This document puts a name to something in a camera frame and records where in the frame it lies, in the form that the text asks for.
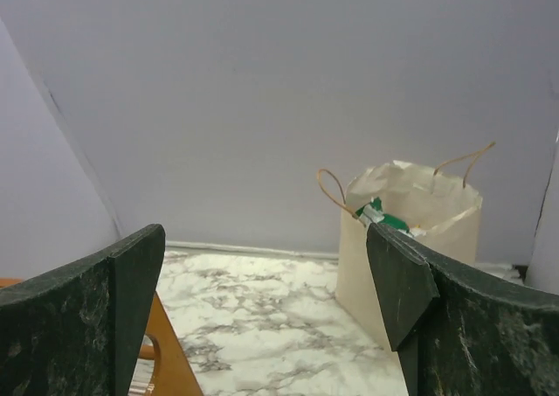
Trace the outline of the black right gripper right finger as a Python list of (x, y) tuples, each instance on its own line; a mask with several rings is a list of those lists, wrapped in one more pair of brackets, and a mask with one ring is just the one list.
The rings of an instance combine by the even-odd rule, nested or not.
[(558, 297), (372, 224), (367, 254), (410, 395), (556, 395)]

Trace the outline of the beige paper bag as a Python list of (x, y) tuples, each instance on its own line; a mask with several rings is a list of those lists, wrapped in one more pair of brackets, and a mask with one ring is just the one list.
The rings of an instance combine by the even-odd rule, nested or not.
[(366, 250), (368, 227), (385, 224), (471, 265), (477, 257), (481, 194), (469, 176), (394, 160), (366, 169), (327, 197), (341, 210), (335, 298), (383, 350), (390, 348)]

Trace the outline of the green snack bag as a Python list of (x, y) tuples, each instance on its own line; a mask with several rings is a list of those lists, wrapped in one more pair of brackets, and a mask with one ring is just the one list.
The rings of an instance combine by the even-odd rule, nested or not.
[(402, 219), (385, 212), (383, 201), (379, 197), (372, 198), (366, 205), (358, 209), (355, 214), (365, 226), (369, 226), (371, 223), (386, 225), (412, 238), (426, 235), (426, 231), (419, 226), (410, 227)]

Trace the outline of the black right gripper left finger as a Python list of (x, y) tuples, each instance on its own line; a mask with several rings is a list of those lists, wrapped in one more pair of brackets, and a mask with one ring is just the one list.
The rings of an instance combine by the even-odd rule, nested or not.
[(3, 395), (125, 395), (161, 272), (152, 224), (1, 290)]

